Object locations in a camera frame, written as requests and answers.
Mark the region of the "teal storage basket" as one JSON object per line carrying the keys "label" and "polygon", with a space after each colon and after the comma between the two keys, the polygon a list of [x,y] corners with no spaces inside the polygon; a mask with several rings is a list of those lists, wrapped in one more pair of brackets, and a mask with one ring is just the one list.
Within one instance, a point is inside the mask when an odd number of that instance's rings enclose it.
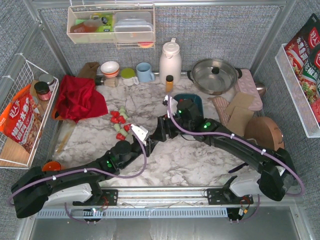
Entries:
{"label": "teal storage basket", "polygon": [[199,95],[194,93],[178,93],[173,97],[177,102],[181,102],[182,100],[191,99],[196,105],[199,112],[204,115],[203,102]]}

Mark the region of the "brown cardboard sheet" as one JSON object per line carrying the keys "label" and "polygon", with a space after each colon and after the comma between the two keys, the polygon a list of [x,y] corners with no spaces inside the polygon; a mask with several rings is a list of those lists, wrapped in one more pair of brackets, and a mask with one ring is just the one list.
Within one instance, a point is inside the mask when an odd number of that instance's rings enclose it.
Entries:
{"label": "brown cardboard sheet", "polygon": [[231,115],[235,109],[235,107],[240,107],[243,109],[248,109],[249,106],[252,104],[254,100],[254,96],[238,92],[235,97],[232,99],[232,101],[229,103],[228,107],[225,109],[225,113],[228,115]]}
{"label": "brown cardboard sheet", "polygon": [[253,115],[253,111],[236,106],[226,127],[234,134],[243,137],[245,135],[246,126]]}

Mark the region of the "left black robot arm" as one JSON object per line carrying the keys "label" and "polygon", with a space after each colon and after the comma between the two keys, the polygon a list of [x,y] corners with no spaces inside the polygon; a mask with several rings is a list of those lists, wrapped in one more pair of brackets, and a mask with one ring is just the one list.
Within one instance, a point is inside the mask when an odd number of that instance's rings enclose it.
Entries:
{"label": "left black robot arm", "polygon": [[13,204],[17,218],[23,219],[38,213],[50,196],[67,188],[81,184],[93,187],[93,194],[87,202],[96,203],[102,192],[98,184],[112,178],[125,179],[120,171],[141,155],[147,157],[153,152],[158,141],[148,138],[146,143],[134,139],[118,141],[102,157],[78,167],[58,171],[42,171],[36,166],[28,170],[11,187],[8,203]]}

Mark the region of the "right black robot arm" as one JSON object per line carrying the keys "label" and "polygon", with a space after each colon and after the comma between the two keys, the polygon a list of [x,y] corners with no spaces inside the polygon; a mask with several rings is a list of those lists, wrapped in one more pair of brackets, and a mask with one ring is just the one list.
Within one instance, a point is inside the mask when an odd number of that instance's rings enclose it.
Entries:
{"label": "right black robot arm", "polygon": [[272,150],[249,142],[220,122],[205,118],[191,99],[178,102],[167,95],[163,104],[167,107],[167,114],[158,117],[151,140],[165,142],[178,135],[190,135],[200,143],[236,156],[257,172],[257,177],[232,180],[229,190],[234,195],[249,195],[256,188],[269,199],[280,202],[294,182],[300,185],[298,195],[304,194],[305,187],[296,174],[291,156],[283,148]]}

